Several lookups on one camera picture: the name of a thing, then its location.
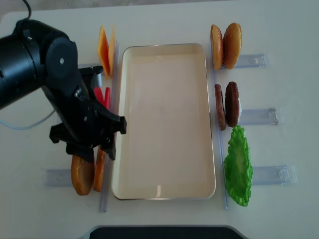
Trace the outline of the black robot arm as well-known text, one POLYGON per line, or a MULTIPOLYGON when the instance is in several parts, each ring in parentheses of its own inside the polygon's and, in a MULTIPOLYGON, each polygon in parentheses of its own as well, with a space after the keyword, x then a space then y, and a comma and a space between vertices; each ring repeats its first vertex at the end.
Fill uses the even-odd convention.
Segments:
POLYGON ((127 122, 98 102, 94 78, 101 66, 78 68, 76 43, 62 31, 37 20, 22 19, 0 40, 0 106, 5 108, 42 89, 61 119, 50 130, 66 152, 93 161, 101 147, 115 159, 115 133, 126 133, 127 122))

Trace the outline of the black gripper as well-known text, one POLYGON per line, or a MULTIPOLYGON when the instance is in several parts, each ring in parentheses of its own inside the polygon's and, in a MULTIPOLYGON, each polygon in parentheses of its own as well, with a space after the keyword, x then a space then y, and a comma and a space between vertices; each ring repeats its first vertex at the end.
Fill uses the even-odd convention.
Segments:
POLYGON ((111 160, 115 160, 115 134, 127 132, 124 116, 113 114, 97 100, 70 98, 57 101, 54 108, 62 123, 50 130, 53 143, 68 143, 71 149, 67 153, 88 163, 94 161, 95 146, 100 146, 111 160))

